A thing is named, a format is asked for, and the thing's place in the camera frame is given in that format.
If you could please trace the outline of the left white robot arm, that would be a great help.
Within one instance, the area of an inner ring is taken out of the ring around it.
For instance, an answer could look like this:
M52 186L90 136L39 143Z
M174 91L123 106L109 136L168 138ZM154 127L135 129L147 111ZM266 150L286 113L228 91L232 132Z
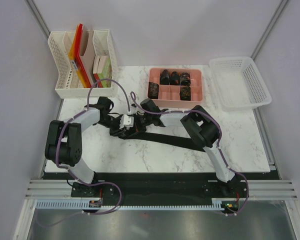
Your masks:
M100 181L83 159L82 134L93 125L102 125L113 133L123 130L124 121L133 119L127 115L114 117L114 103L108 97L99 97L96 104L84 109L67 120L53 120L48 127L44 156L59 169L66 170L74 179L71 195L80 197L118 197L121 189L112 182Z

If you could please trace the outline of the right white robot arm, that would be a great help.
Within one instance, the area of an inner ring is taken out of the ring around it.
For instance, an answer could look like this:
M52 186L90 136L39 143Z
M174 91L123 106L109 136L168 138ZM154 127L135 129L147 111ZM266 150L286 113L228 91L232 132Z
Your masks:
M124 139L144 140L205 152L214 167L220 193L225 197L232 196L237 191L240 180L244 179L245 196L249 197L247 178L230 166L221 150L220 142L223 134L220 125L202 106L196 105L185 111L160 109L150 98L136 106L143 113L137 112L133 115L134 126L128 130ZM147 126L150 125L161 128L183 127L189 137L147 132Z

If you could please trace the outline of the long black necktie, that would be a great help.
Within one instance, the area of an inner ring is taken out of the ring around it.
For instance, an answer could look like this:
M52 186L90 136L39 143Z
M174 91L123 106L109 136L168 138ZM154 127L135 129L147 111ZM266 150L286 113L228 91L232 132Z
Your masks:
M120 137L123 140L143 140L148 142L155 142L165 145L170 145L174 147L205 152L203 147L197 146L191 138L173 136L173 135L165 135L159 133L150 133L150 132L137 132L131 136Z

